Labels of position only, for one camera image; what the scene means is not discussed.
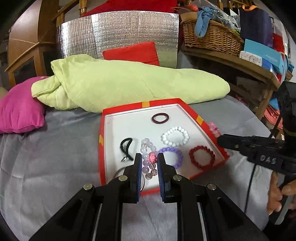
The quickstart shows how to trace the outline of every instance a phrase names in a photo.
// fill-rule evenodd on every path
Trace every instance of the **magenta cushion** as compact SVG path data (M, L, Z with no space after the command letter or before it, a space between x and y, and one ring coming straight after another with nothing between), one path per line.
M31 86L48 76L30 78L0 99L0 133L22 133L44 125L43 104L32 97Z

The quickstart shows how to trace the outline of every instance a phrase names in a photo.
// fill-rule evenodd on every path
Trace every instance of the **yellow-green blanket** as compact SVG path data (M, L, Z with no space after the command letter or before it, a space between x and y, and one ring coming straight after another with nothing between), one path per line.
M51 62L54 76L35 82L32 96L59 110L90 112L135 102L181 98L187 104L224 97L229 85L197 69L100 60L80 54Z

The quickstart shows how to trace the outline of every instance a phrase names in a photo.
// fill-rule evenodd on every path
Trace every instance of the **wicker basket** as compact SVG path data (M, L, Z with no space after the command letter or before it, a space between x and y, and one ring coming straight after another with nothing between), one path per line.
M182 21L184 43L187 47L209 49L238 56L244 41L234 31L221 23L210 20L204 37L197 38L194 33L196 20Z

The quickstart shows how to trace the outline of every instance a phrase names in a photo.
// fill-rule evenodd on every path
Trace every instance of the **purple beaded bracelet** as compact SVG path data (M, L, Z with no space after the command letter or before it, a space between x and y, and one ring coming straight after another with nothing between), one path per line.
M182 152L178 148L175 148L175 147L164 147L163 149L160 149L158 151L158 153L164 153L166 151L174 152L174 153L177 154L178 160L177 160L177 163L175 165L173 165L173 167L175 169L178 169L181 166L182 161L183 161L183 154L182 154Z

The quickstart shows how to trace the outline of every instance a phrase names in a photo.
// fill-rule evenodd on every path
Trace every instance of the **tray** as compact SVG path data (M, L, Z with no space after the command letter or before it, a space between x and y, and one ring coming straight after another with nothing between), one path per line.
M169 115L169 120L163 124L155 124L151 117L154 114L164 112ZM183 154L182 165L176 170L178 174L193 179L205 171L198 169L191 163L189 150L197 145L207 146L215 154L213 168L224 164L229 158L223 148L217 145L217 139L210 131L207 123L181 99L164 99L149 102L139 102L104 109L102 112L101 126L99 133L99 173L101 185L107 184L114 178L115 173L122 167L133 164L128 159L121 162L125 156L120 150L120 143L125 138L133 138L129 147L129 154L134 158L140 153L141 140L149 138L157 150L168 147L161 141L163 133L174 126L181 126L189 133L190 139L184 146L178 147ZM182 140L182 134L174 132L170 135L173 141ZM174 153L165 152L167 164L176 163ZM195 159L206 165L210 156L204 151L197 151ZM141 195L152 194L159 191L158 176L145 180L145 186Z

